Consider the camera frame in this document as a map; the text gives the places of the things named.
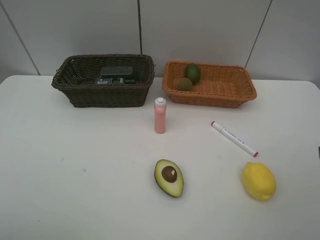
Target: white wall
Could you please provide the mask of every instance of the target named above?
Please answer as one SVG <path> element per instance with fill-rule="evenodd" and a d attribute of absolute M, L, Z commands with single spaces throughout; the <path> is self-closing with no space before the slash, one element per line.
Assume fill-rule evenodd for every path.
<path fill-rule="evenodd" d="M 320 1 L 274 0 L 247 69 L 253 79 L 306 80 L 320 87 Z"/>
<path fill-rule="evenodd" d="M 12 75 L 37 75 L 37 71 L 0 6 L 0 83 Z"/>
<path fill-rule="evenodd" d="M 245 66 L 270 0 L 140 0 L 142 50 L 166 62 Z"/>
<path fill-rule="evenodd" d="M 139 54 L 136 0 L 2 0 L 41 75 L 82 54 Z"/>

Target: plastic bottle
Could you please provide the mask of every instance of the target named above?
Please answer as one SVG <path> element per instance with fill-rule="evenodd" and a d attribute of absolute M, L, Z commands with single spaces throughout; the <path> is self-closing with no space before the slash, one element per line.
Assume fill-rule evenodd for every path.
<path fill-rule="evenodd" d="M 158 97 L 154 101 L 154 130 L 157 134 L 164 134 L 166 131 L 166 100 Z"/>

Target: wicker basket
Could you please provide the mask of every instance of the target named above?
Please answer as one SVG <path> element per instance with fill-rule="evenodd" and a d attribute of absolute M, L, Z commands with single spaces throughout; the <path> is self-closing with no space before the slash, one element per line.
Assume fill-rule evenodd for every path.
<path fill-rule="evenodd" d="M 136 84 L 95 84 L 100 70 L 107 66 L 133 67 Z M 145 104 L 154 77 L 154 62 L 147 55 L 77 55 L 64 61 L 52 86 L 77 108 L 140 107 Z"/>
<path fill-rule="evenodd" d="M 164 69 L 162 87 L 178 104 L 237 108 L 257 97 L 249 73 L 241 66 L 197 63 L 201 71 L 193 91 L 178 91 L 176 78 L 185 77 L 190 62 L 170 61 Z"/>

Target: avocado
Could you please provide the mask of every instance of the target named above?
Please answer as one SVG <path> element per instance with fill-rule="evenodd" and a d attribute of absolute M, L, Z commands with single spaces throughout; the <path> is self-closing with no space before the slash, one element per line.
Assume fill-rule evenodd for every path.
<path fill-rule="evenodd" d="M 190 79 L 192 84 L 196 85 L 201 77 L 201 72 L 198 65 L 190 63 L 188 66 L 186 66 L 184 71 L 184 77 Z"/>
<path fill-rule="evenodd" d="M 176 89 L 178 91 L 185 91 L 185 92 L 190 92 L 193 89 L 193 84 L 189 78 L 185 77 L 179 77 L 176 79 L 177 81 L 177 87 Z"/>
<path fill-rule="evenodd" d="M 172 161 L 159 160 L 154 168 L 156 184 L 167 194 L 174 198 L 182 195 L 184 190 L 184 178 L 179 167 Z"/>

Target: orange wicker basket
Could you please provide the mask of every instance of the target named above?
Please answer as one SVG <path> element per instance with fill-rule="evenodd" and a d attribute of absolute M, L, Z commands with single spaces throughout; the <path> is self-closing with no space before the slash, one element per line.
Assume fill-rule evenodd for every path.
<path fill-rule="evenodd" d="M 241 66 L 197 63 L 201 71 L 201 78 L 193 86 L 193 91 L 176 90 L 176 78 L 185 77 L 185 69 L 190 63 L 170 61 L 165 66 L 162 87 L 173 102 L 238 108 L 243 103 L 257 97 L 249 73 Z"/>

